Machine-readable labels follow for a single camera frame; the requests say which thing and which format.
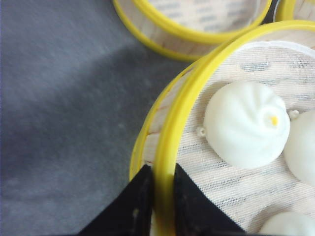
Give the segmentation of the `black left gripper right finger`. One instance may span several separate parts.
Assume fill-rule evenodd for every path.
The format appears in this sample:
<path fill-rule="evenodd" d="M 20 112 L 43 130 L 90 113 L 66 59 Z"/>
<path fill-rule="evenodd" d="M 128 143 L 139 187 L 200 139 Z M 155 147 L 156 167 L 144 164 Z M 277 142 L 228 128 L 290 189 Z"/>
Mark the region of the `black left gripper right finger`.
<path fill-rule="evenodd" d="M 212 203 L 176 164 L 174 215 L 177 236 L 245 236 L 246 232 Z"/>

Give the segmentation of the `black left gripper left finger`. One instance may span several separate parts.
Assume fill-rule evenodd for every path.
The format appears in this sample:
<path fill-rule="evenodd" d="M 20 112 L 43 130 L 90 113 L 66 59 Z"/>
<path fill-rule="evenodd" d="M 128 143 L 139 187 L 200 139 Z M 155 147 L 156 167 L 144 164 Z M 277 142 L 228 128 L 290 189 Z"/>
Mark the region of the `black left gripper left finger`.
<path fill-rule="evenodd" d="M 144 165 L 120 195 L 79 236 L 148 236 L 153 205 L 153 172 Z"/>

